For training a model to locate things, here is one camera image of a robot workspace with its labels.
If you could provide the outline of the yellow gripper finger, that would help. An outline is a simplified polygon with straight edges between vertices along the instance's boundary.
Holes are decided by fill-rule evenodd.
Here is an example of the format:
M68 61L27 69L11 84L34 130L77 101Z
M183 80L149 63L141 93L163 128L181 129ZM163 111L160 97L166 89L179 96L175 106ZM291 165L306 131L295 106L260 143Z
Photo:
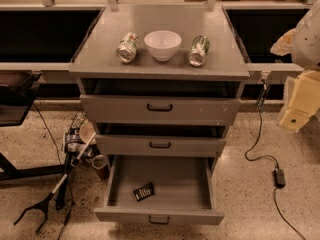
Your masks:
M284 106L279 126L298 132L320 109L320 72L303 71L296 78L288 77L284 85Z

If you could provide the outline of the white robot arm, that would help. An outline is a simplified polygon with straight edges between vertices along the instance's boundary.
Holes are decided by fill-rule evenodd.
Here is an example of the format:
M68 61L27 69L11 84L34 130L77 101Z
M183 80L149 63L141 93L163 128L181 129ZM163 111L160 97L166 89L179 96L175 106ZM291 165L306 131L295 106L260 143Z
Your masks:
M320 108L320 0L270 48L275 55L291 55L303 72L290 80L293 89L281 109L279 126L294 132L308 123Z

